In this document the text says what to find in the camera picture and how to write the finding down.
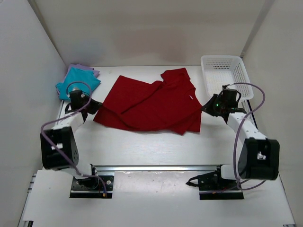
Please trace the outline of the red t shirt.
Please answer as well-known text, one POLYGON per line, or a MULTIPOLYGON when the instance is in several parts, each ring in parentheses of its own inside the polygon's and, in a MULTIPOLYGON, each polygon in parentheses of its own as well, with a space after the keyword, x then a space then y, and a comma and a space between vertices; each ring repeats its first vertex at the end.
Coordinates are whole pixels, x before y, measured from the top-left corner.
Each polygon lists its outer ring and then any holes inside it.
POLYGON ((94 122, 126 131, 200 132, 201 104, 186 68, 167 70, 151 84, 119 76, 94 122))

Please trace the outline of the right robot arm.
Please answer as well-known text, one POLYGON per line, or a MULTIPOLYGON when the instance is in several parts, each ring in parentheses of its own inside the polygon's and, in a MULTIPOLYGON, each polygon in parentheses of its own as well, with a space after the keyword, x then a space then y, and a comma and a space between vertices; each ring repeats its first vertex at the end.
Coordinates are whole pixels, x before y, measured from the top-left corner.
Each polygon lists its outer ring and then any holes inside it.
POLYGON ((232 170, 234 179, 275 180, 278 177, 280 144, 261 133, 248 119, 252 113, 239 108, 241 94, 223 86, 219 94, 202 107, 202 111, 221 117, 235 132, 232 170))

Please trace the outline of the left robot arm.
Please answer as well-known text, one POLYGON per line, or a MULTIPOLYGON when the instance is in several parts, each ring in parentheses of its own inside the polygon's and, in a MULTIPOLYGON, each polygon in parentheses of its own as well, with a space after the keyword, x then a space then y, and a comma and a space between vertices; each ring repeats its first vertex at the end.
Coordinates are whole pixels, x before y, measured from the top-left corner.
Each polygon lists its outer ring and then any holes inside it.
POLYGON ((75 179, 92 178, 97 175, 93 164, 80 163, 80 156, 74 133, 81 127, 89 114, 95 114, 102 104, 91 99, 81 90, 69 93, 71 102, 66 106, 63 118, 56 121, 51 129, 45 129, 46 123, 40 132, 41 153, 43 167, 47 170, 64 171, 75 179))

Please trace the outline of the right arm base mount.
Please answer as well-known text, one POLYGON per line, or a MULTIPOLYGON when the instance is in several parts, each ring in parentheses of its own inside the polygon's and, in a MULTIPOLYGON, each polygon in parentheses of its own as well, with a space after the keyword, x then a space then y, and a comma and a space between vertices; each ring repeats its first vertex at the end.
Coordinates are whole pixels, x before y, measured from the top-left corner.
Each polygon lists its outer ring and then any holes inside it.
POLYGON ((243 192, 237 187, 236 180, 223 179, 219 167, 213 172, 190 178, 186 185, 199 189, 201 201, 244 199, 243 192))

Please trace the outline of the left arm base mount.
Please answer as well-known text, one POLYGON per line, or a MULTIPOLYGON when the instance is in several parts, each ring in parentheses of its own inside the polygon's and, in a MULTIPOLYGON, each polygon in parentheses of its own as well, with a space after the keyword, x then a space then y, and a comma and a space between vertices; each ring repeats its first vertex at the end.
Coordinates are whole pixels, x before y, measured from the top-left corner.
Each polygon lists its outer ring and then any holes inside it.
POLYGON ((114 172, 99 175, 105 183, 107 193, 104 194, 102 182, 97 178, 72 179, 70 198, 111 199, 113 196, 114 172))

